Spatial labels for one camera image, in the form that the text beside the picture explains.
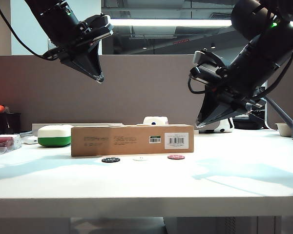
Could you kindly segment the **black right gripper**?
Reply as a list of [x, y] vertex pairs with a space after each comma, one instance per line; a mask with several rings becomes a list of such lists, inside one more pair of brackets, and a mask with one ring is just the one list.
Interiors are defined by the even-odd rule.
[[246, 103], [263, 106], [255, 98], [263, 84], [263, 75], [256, 70], [206, 72], [206, 91], [199, 111], [196, 127], [218, 122], [247, 112]]

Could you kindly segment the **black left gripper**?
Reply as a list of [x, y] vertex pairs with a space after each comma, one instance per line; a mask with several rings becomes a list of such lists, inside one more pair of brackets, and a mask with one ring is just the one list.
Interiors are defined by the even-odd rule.
[[104, 74], [99, 58], [101, 40], [86, 39], [58, 45], [43, 54], [45, 59], [59, 59], [61, 63], [73, 64], [98, 83], [103, 83]]

